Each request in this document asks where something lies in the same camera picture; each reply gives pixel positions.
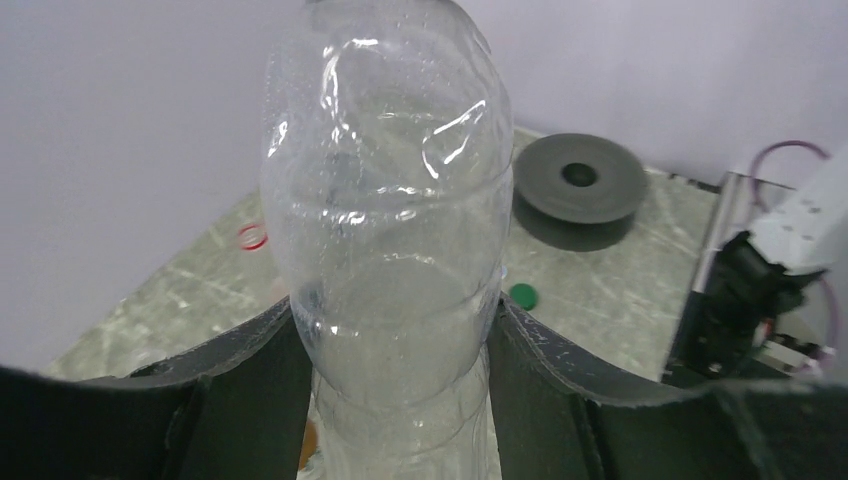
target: scratched floor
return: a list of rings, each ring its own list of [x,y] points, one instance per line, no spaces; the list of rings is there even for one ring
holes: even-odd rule
[[[515,152],[533,137],[518,133]],[[634,229],[593,253],[563,252],[512,222],[504,290],[530,283],[533,315],[600,358],[657,378],[676,331],[695,259],[716,196],[651,173]],[[235,247],[237,229],[261,218],[252,194],[85,333],[44,373],[69,380],[122,376],[224,332],[263,306],[248,288]],[[494,430],[491,478],[500,478]]]

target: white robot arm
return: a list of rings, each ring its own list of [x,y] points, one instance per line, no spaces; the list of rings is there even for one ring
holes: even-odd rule
[[[846,183],[848,148],[843,148],[800,189],[751,223],[751,246],[790,276],[826,270],[848,241]]]
[[[776,144],[764,150],[754,165],[776,147],[799,144],[810,145],[795,141]],[[736,211],[740,182],[754,184],[750,177],[730,176],[714,215],[714,234],[706,241],[706,253],[669,355],[666,378],[674,376],[669,372],[676,367],[718,378],[741,374],[742,366],[750,365],[749,360],[765,345],[763,338],[768,339],[777,329],[780,316],[804,303],[805,289],[819,280],[844,250],[848,241],[846,180],[848,148],[830,157],[800,189],[746,229],[735,229],[732,238],[723,243],[719,240],[726,231],[722,225],[733,216],[727,212]],[[746,217],[750,214],[750,204],[739,208],[748,210]]]

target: green bottle cap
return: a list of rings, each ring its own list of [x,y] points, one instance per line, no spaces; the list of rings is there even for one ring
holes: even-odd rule
[[[513,285],[513,287],[509,289],[509,296],[515,301],[515,303],[528,312],[533,310],[533,307],[535,307],[536,303],[539,301],[539,294],[536,293],[536,289],[526,283],[517,283]]]

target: purple cable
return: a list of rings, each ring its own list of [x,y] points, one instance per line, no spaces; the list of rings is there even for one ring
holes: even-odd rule
[[[828,160],[830,158],[830,154],[827,153],[823,148],[819,147],[816,144],[805,142],[803,140],[787,140],[784,142],[775,143],[769,147],[763,149],[760,153],[754,157],[754,160],[751,162],[751,166],[748,169],[748,178],[751,185],[751,192],[753,194],[754,200],[752,207],[759,207],[764,213],[769,211],[768,206],[763,201],[762,196],[760,195],[760,185],[762,181],[758,178],[760,167],[765,161],[766,157],[775,150],[784,148],[784,147],[804,147],[808,150],[811,150],[815,153],[820,160]],[[824,370],[827,366],[829,366],[830,361],[836,354],[837,343],[839,342],[839,333],[842,329],[842,309],[839,306],[839,301],[836,298],[836,294],[833,291],[833,287],[827,281],[827,279],[822,278],[819,281],[819,284],[822,287],[822,291],[824,292],[825,305],[827,306],[828,312],[828,327],[827,334],[825,337],[825,346],[831,350],[828,354],[824,354],[822,348],[819,348],[811,358],[819,362],[822,370]],[[796,373],[804,372],[809,370],[809,367],[804,364],[800,368],[796,370]]]
[[[754,161],[751,162],[751,166],[748,168],[748,181],[751,182],[751,191],[754,195],[754,206],[759,207],[763,210],[763,212],[768,212],[769,209],[763,201],[763,198],[760,196],[760,183],[762,182],[759,178],[757,178],[760,173],[760,167],[762,167],[763,161],[769,156],[769,154],[784,147],[804,147],[808,150],[812,150],[820,160],[827,160],[830,158],[830,154],[825,152],[824,149],[814,143],[805,142],[803,140],[786,140],[784,142],[775,143],[758,153],[757,156],[754,157]]]

